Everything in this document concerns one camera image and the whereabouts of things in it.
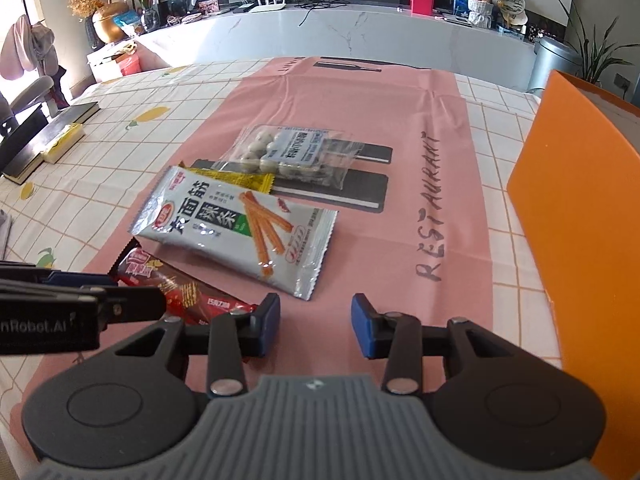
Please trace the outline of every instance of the trash can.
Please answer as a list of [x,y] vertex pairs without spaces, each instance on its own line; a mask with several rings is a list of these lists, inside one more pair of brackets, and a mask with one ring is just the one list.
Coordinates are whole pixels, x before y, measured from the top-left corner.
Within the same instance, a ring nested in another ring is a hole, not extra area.
[[578,75],[582,69],[582,58],[572,47],[553,40],[542,38],[534,48],[536,62],[533,65],[528,92],[541,96],[552,70]]

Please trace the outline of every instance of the white checkered tablecloth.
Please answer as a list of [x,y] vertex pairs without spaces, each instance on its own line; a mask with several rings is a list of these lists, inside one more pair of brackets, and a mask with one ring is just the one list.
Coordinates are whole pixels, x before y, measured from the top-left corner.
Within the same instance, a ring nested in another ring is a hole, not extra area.
[[[82,270],[180,144],[243,77],[268,61],[157,70],[89,88],[76,102],[95,100],[102,110],[59,163],[42,164],[33,173],[34,193],[25,200],[21,187],[0,178],[0,206],[14,217],[7,259],[43,264],[53,258],[57,269]],[[546,294],[505,191],[538,102],[466,76],[456,79],[467,100],[490,228],[494,331],[560,366]],[[5,427],[40,359],[0,358]],[[10,439],[6,431],[2,437]]]

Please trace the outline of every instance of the white label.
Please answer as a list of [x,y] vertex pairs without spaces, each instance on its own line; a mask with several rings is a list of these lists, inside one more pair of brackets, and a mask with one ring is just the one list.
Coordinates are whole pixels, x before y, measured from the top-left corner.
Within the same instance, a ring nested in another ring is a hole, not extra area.
[[312,166],[327,133],[327,130],[312,128],[283,128],[274,142],[276,147],[263,158],[274,162]]

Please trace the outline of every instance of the power cord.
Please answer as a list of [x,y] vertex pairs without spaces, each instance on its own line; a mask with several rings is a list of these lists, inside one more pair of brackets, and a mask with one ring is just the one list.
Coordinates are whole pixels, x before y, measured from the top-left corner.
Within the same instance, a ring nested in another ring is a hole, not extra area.
[[306,0],[296,5],[299,9],[308,9],[305,19],[300,22],[299,27],[306,22],[309,13],[316,9],[334,9],[335,7],[344,7],[349,5],[347,0]]

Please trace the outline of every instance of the gold vase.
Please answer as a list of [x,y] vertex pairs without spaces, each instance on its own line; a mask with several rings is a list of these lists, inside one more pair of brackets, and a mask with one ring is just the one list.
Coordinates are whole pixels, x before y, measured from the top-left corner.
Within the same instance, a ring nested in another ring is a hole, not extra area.
[[124,40],[127,36],[118,27],[113,19],[129,10],[129,6],[124,2],[108,3],[104,7],[95,11],[94,27],[98,38],[105,43],[113,43],[114,41]]

